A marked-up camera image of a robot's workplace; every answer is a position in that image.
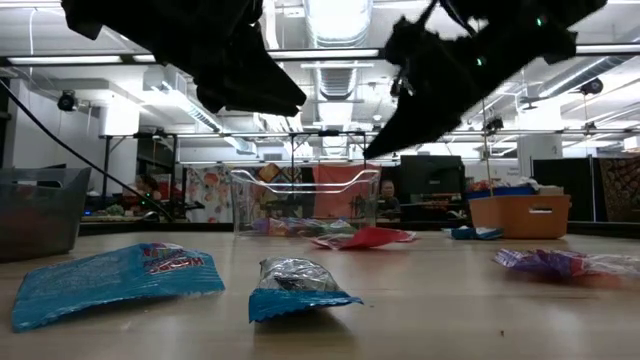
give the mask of blue chip bag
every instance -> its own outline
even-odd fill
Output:
[[[315,308],[363,304],[349,296],[322,266],[307,259],[275,257],[260,262],[260,283],[249,297],[249,322]]]
[[[211,255],[173,244],[138,244],[28,273],[12,325],[23,332],[90,306],[222,290]]]

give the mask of curtain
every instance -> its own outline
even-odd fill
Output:
[[[640,222],[640,157],[599,161],[608,221]]]
[[[303,178],[307,177],[307,171],[300,167],[283,167],[280,168],[276,164],[270,163],[261,168],[242,168],[249,172],[257,180],[270,184],[290,184],[303,182]],[[276,194],[266,187],[252,185],[249,187],[250,194],[238,194],[242,197],[250,197],[248,208],[241,208],[239,211],[240,218],[248,222],[263,218],[282,218],[282,217],[305,217],[308,209],[308,196],[293,196],[291,194]],[[286,190],[284,187],[278,187],[278,190]]]
[[[380,170],[378,166],[367,165],[368,170]],[[353,180],[364,165],[331,166],[318,165],[313,168],[316,184],[346,183]],[[342,188],[323,188],[324,190],[342,190]],[[367,196],[368,185],[357,184],[339,194],[317,194],[315,199],[314,217],[322,218],[356,218],[361,209],[358,203]]]
[[[201,169],[187,169],[186,202],[200,202],[204,209],[187,213],[190,222],[231,223],[231,176],[229,168],[221,165]]]

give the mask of white pillar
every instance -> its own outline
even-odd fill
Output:
[[[560,130],[563,128],[561,103],[556,99],[536,104],[538,108],[518,114],[518,127],[522,130]],[[562,136],[529,135],[518,139],[520,174],[530,177],[533,160],[562,159]]]
[[[520,175],[530,177],[533,160],[562,159],[561,135],[530,135],[518,139]]]
[[[108,107],[100,111],[100,120],[104,126],[104,135],[131,135],[138,132],[140,110],[128,100],[116,96]],[[119,142],[120,139],[112,139],[111,147]],[[136,176],[137,156],[138,140],[123,140],[109,155],[109,174],[125,184],[132,184]],[[107,192],[121,193],[122,186],[108,181]]]

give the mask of wrapper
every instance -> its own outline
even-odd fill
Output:
[[[374,248],[394,242],[412,242],[415,240],[415,237],[415,232],[367,227],[359,230],[355,234],[326,234],[311,238],[311,241],[323,248],[346,250]]]
[[[340,289],[327,269],[307,259],[268,258],[249,297],[249,322],[314,308],[362,304]]]
[[[502,238],[504,234],[502,229],[470,228],[467,226],[444,229],[444,232],[454,240],[497,240]]]
[[[640,257],[587,255],[558,250],[500,250],[494,260],[507,268],[543,276],[640,276]]]
[[[28,273],[12,325],[23,332],[90,306],[222,290],[211,255],[173,244],[138,244]]]
[[[328,224],[315,219],[263,218],[255,220],[252,227],[258,234],[268,236],[322,236],[327,234],[354,234],[356,232],[354,227],[342,220]]]

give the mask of orange bin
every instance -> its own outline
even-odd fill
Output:
[[[559,239],[567,234],[571,196],[494,196],[469,205],[474,227],[503,229],[505,239]]]

